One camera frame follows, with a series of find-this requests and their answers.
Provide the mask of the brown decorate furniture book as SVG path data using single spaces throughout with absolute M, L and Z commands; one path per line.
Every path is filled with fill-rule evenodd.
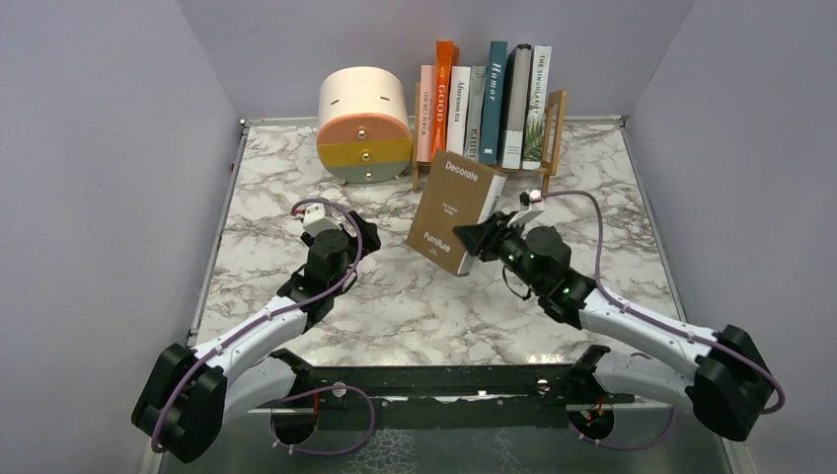
M 479 161 L 439 151 L 408 233 L 407 244 L 456 277 L 467 275 L 475 262 L 453 228 L 475 225 L 494 212 L 507 176 Z

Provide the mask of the grey white cover book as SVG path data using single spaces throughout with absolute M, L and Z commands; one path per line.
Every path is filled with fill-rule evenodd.
M 532 52 L 531 44 L 518 44 L 507 61 L 500 153 L 504 169 L 519 169 L 521 164 Z

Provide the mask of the dark teal book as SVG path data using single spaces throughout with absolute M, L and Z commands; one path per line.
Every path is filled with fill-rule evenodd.
M 499 122 L 507 51 L 508 43 L 505 40 L 491 41 L 482 110 L 479 159 L 481 163 L 492 166 L 497 163 Z

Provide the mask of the palm leaf cover book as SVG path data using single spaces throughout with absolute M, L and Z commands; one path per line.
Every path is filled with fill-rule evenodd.
M 521 159 L 523 170 L 535 170 L 541 163 L 551 56 L 552 48 L 549 45 L 533 47 Z

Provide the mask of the grey landscape cover book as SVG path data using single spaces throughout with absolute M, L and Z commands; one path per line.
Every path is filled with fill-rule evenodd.
M 486 76 L 487 67 L 485 65 L 477 65 L 471 68 L 464 156 L 475 161 L 478 160 Z

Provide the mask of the pink flower cover book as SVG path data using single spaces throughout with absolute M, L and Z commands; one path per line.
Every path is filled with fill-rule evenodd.
M 427 64 L 420 69 L 417 109 L 417 161 L 429 163 L 433 141 L 433 91 L 435 67 Z

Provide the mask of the orange fashion show book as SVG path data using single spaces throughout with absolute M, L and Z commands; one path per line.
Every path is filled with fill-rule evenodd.
M 435 159 L 438 151 L 444 150 L 447 134 L 449 88 L 452 68 L 458 64 L 459 47 L 453 40 L 436 42 L 435 86 L 433 97 L 433 127 L 430 158 Z

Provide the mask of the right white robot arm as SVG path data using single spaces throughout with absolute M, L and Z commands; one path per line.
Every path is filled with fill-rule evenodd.
M 571 393 L 592 402 L 625 394 L 666 403 L 716 435 L 745 441 L 767 414 L 779 390 L 749 333 L 733 325 L 721 331 L 672 321 L 610 293 L 571 268 L 571 248 L 559 232 L 538 226 L 522 231 L 513 213 L 453 229 L 467 253 L 499 261 L 527 286 L 552 320 L 621 341 L 641 352 L 590 350 L 570 375 Z

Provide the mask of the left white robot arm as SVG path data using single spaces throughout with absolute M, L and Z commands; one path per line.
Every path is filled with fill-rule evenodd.
M 193 462 L 225 423 L 273 400 L 294 406 L 309 396 L 309 377 L 273 352 L 325 318 L 381 240 L 375 223 L 324 199 L 305 199 L 292 211 L 303 226 L 305 264 L 232 330 L 158 355 L 130 417 L 154 452 Z

